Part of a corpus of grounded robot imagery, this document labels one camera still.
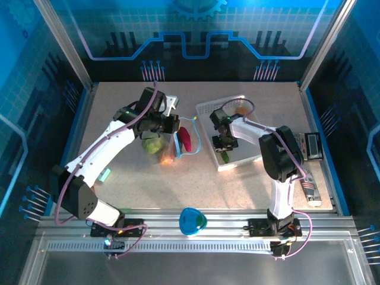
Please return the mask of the clear zip-top bag blue zipper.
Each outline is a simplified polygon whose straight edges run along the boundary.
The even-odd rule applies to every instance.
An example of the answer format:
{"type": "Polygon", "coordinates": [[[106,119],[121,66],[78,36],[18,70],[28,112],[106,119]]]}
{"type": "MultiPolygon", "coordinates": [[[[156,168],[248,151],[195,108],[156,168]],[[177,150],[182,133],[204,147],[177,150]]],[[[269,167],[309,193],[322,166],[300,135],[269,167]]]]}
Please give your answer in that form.
{"type": "Polygon", "coordinates": [[[190,152],[187,152],[185,150],[184,145],[182,144],[182,141],[178,137],[178,132],[174,132],[171,135],[164,135],[164,134],[154,134],[151,133],[147,137],[154,136],[154,137],[162,137],[165,140],[165,146],[162,149],[162,151],[152,154],[156,155],[157,158],[160,159],[163,155],[168,155],[173,158],[173,162],[178,159],[182,159],[185,156],[192,156],[196,155],[201,151],[202,144],[199,132],[197,130],[197,117],[194,116],[193,118],[185,118],[180,117],[180,127],[185,127],[187,131],[190,134],[191,137],[191,144],[192,144],[192,150],[190,152]]]}

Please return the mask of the printed white tube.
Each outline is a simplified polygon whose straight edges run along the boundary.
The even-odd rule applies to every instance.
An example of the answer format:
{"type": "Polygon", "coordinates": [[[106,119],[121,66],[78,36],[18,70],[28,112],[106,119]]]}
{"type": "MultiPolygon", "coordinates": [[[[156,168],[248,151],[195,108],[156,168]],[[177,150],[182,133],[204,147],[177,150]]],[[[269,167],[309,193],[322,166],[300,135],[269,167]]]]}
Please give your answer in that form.
{"type": "Polygon", "coordinates": [[[316,180],[314,179],[310,170],[305,169],[306,176],[300,179],[300,185],[305,195],[305,198],[310,207],[320,207],[322,205],[322,198],[319,193],[316,180]]]}

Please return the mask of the aluminium frame post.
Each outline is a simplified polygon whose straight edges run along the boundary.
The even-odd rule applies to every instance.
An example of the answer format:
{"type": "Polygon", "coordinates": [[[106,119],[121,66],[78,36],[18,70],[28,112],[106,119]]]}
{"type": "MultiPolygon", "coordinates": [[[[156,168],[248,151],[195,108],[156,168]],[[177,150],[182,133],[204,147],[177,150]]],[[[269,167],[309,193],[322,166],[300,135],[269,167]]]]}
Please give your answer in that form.
{"type": "Polygon", "coordinates": [[[33,0],[55,40],[69,61],[71,67],[87,91],[92,91],[93,82],[78,54],[60,18],[50,0],[33,0]]]}
{"type": "Polygon", "coordinates": [[[318,45],[314,56],[312,57],[310,63],[306,68],[306,71],[301,78],[301,81],[299,83],[299,90],[301,92],[304,92],[308,88],[316,72],[323,63],[323,60],[327,56],[327,53],[336,41],[356,2],[357,0],[342,0],[339,8],[337,9],[337,12],[335,13],[335,16],[333,16],[327,28],[327,31],[325,32],[320,44],[318,45]]]}

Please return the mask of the grey metal base panel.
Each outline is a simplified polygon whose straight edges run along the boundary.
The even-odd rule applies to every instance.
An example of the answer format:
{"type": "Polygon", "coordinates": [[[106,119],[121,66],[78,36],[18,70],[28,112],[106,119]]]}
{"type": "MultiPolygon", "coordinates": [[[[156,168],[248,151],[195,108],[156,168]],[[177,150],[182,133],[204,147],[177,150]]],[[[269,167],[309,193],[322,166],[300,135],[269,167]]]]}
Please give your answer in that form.
{"type": "Polygon", "coordinates": [[[16,285],[380,285],[380,265],[368,264],[354,237],[311,239],[285,260],[254,253],[132,251],[108,259],[103,252],[47,251],[53,240],[61,241],[33,242],[16,285]]]}

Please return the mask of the green cabbage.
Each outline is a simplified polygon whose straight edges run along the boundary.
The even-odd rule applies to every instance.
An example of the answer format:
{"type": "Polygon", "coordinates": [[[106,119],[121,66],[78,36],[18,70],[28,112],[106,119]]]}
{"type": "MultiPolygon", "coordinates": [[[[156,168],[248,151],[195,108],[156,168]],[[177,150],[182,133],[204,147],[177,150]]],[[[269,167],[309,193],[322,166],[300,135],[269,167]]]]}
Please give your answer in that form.
{"type": "Polygon", "coordinates": [[[148,154],[156,154],[165,146],[165,140],[162,137],[150,136],[142,140],[142,147],[148,154]]]}

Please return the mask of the aluminium front rail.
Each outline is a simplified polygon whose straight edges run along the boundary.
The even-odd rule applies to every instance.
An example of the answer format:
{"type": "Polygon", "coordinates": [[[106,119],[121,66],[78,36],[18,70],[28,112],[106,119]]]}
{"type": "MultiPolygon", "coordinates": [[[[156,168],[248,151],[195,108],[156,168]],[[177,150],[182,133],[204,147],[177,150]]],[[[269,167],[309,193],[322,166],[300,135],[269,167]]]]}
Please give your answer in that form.
{"type": "MultiPolygon", "coordinates": [[[[249,233],[243,230],[249,219],[265,218],[260,210],[221,210],[204,209],[208,223],[205,230],[193,237],[193,240],[244,240],[249,233]]],[[[186,240],[179,229],[181,210],[131,209],[126,217],[144,219],[148,225],[145,240],[186,240]]],[[[334,239],[337,237],[358,236],[352,217],[338,216],[335,213],[311,212],[313,240],[317,238],[334,239]]],[[[43,217],[37,227],[36,238],[78,239],[90,238],[90,227],[84,221],[73,220],[64,226],[56,226],[53,216],[43,217]]]]}

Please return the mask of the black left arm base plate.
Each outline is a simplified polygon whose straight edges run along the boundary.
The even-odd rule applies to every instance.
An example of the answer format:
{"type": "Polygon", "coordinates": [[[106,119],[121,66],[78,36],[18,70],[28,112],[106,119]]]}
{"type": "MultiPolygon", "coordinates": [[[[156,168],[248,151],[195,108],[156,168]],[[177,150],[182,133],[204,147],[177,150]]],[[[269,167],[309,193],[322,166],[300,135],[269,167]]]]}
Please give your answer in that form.
{"type": "Polygon", "coordinates": [[[106,229],[96,223],[91,225],[90,236],[93,238],[106,238],[111,236],[112,238],[139,238],[143,235],[144,228],[141,225],[144,223],[144,220],[141,218],[126,218],[123,221],[123,225],[119,227],[133,227],[140,225],[136,229],[129,231],[113,231],[106,229]]]}

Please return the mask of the red chili pepper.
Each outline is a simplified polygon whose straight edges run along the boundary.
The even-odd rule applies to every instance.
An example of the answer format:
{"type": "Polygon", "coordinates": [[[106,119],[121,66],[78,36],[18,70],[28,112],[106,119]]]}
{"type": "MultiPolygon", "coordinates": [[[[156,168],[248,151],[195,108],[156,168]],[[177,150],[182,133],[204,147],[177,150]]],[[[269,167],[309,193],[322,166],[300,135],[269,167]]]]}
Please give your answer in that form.
{"type": "Polygon", "coordinates": [[[185,127],[179,128],[178,137],[182,141],[182,144],[184,145],[185,150],[187,152],[190,152],[192,150],[191,137],[190,137],[190,134],[185,127]]]}

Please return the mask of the black left connector box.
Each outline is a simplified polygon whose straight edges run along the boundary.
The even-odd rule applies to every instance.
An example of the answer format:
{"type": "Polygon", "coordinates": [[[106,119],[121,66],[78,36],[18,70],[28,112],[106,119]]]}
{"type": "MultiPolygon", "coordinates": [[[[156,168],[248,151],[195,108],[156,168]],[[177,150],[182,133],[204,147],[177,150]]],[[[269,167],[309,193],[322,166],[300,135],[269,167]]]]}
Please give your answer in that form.
{"type": "Polygon", "coordinates": [[[103,253],[108,259],[115,257],[119,250],[125,249],[125,242],[113,240],[111,237],[107,237],[103,242],[103,253]]]}

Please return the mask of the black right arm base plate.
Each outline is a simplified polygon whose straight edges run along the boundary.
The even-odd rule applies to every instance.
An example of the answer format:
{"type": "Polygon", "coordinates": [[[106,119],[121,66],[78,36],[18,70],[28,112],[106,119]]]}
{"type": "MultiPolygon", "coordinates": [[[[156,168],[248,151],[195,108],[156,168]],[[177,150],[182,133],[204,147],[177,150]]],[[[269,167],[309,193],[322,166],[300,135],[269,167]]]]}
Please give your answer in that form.
{"type": "Polygon", "coordinates": [[[298,218],[291,221],[278,222],[268,218],[250,218],[248,225],[243,227],[250,237],[301,237],[302,228],[298,218]]]}

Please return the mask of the white plastic basket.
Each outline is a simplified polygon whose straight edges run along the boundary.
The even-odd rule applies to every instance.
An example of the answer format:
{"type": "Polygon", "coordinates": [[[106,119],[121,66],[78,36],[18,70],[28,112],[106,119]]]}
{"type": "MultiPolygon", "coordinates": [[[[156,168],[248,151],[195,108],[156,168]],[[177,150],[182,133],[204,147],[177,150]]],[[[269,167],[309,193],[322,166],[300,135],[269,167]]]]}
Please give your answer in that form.
{"type": "Polygon", "coordinates": [[[228,115],[234,115],[235,109],[237,107],[244,107],[250,111],[252,109],[252,105],[246,100],[242,100],[242,98],[245,98],[245,96],[241,94],[196,105],[197,115],[199,117],[200,125],[205,136],[206,149],[211,154],[218,172],[223,172],[247,163],[262,160],[259,146],[253,145],[241,139],[238,139],[238,148],[234,148],[228,154],[230,159],[229,163],[223,162],[221,155],[216,152],[213,146],[212,137],[218,135],[219,133],[214,129],[214,125],[209,116],[214,110],[220,108],[225,102],[228,102],[230,100],[232,100],[232,102],[223,106],[223,110],[228,115]]]}

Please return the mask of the black connector box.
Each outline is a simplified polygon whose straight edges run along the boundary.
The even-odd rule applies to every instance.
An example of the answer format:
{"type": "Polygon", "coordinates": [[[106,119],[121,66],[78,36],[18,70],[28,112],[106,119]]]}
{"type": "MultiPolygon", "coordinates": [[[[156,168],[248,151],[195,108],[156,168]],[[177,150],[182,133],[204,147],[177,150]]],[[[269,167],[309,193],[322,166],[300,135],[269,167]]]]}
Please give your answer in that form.
{"type": "Polygon", "coordinates": [[[275,260],[285,260],[291,251],[293,242],[270,242],[270,250],[275,260]]]}
{"type": "Polygon", "coordinates": [[[125,249],[125,242],[113,240],[111,237],[107,237],[103,242],[103,253],[108,259],[115,257],[119,250],[125,249]]]}

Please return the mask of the aluminium table side rail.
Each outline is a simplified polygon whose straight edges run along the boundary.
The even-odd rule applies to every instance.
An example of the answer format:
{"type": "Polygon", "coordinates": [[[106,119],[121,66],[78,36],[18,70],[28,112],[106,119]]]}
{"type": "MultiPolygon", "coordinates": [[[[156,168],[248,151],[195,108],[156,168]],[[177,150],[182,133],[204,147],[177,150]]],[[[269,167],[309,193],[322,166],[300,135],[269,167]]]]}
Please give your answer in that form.
{"type": "Polygon", "coordinates": [[[326,138],[322,133],[322,126],[316,112],[316,107],[308,88],[306,88],[306,90],[301,90],[300,88],[299,93],[311,132],[319,132],[321,135],[322,153],[324,158],[318,163],[324,179],[322,183],[326,187],[328,201],[332,205],[330,212],[340,216],[342,215],[341,205],[338,192],[335,187],[335,178],[337,178],[337,174],[331,158],[331,153],[328,149],[326,138]]]}
{"type": "Polygon", "coordinates": [[[83,92],[81,95],[60,162],[60,166],[62,167],[78,157],[98,86],[99,82],[95,82],[91,91],[83,92]]]}

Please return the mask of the black desk calculator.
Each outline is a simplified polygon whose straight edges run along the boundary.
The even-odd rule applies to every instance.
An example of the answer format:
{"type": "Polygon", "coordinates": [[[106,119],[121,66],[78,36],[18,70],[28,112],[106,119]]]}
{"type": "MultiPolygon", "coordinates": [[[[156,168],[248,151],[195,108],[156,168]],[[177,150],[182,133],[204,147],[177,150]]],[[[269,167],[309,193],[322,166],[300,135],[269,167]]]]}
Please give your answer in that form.
{"type": "Polygon", "coordinates": [[[301,150],[304,161],[322,160],[324,158],[319,132],[294,133],[293,136],[301,150]]]}

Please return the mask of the black right connector box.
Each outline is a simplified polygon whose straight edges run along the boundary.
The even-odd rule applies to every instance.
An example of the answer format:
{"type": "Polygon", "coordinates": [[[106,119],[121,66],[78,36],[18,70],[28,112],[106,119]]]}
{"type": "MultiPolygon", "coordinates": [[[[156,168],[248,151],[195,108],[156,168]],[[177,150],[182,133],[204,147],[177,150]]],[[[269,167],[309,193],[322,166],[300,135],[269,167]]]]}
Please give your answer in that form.
{"type": "Polygon", "coordinates": [[[275,260],[285,260],[291,251],[293,242],[270,242],[270,250],[275,260]]]}

